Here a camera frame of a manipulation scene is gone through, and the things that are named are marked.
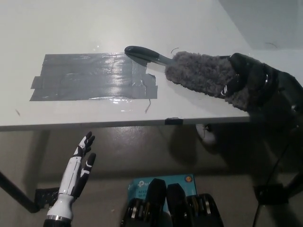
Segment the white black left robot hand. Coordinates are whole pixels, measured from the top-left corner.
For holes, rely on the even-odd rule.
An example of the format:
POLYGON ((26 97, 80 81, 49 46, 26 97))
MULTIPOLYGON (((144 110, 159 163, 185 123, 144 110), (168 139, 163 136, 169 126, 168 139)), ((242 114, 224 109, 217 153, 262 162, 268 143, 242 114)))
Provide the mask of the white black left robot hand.
POLYGON ((94 165, 96 154, 91 153, 84 164, 82 160, 91 151, 95 136, 86 134, 76 147, 64 171, 59 194, 67 194, 73 198, 80 197, 94 165))

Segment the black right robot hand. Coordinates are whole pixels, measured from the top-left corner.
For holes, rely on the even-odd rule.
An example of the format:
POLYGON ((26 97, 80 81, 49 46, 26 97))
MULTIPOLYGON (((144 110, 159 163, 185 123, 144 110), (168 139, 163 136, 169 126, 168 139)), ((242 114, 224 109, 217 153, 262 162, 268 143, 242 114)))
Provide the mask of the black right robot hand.
POLYGON ((278 89, 278 70, 241 53, 228 60, 235 76, 221 90, 221 96, 244 111, 267 103, 278 89))

